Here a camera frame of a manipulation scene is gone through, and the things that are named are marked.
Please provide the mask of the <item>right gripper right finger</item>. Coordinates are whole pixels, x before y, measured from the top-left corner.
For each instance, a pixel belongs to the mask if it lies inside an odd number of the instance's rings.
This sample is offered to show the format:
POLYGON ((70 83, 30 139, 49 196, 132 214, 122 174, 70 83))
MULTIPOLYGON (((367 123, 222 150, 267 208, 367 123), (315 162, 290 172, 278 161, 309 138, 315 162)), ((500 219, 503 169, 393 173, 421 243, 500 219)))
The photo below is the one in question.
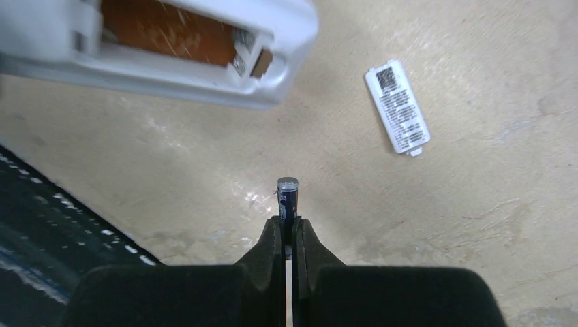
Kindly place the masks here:
POLYGON ((292 227, 295 326, 505 326, 489 286, 455 267, 347 266, 310 221, 292 227))

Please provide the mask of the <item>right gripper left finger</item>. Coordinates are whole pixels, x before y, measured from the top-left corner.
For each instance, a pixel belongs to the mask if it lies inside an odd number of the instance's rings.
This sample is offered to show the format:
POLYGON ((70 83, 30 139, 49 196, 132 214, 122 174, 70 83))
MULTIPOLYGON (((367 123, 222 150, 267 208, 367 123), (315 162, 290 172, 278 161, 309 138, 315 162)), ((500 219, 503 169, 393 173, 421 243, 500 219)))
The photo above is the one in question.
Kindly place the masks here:
POLYGON ((102 266, 88 272, 62 326, 285 326, 283 223, 268 219, 234 264, 102 266))

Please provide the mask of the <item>blue black battery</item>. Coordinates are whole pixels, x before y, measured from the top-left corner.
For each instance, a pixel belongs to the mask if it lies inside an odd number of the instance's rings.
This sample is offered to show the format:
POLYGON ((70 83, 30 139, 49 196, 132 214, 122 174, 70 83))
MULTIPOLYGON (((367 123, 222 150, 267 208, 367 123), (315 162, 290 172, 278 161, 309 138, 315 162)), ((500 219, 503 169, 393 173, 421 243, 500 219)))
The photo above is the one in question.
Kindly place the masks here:
POLYGON ((285 225, 291 225, 298 216, 299 181, 295 177, 282 177, 277 180, 277 201, 279 216, 285 225))

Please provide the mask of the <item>white remote control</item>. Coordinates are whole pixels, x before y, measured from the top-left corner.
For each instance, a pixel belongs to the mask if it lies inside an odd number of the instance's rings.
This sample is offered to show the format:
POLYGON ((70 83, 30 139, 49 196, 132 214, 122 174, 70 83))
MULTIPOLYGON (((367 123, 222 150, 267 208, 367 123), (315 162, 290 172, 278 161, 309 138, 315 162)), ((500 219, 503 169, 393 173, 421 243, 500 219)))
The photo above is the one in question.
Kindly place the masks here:
POLYGON ((264 110, 318 31, 311 1, 2 1, 1 72, 264 110))

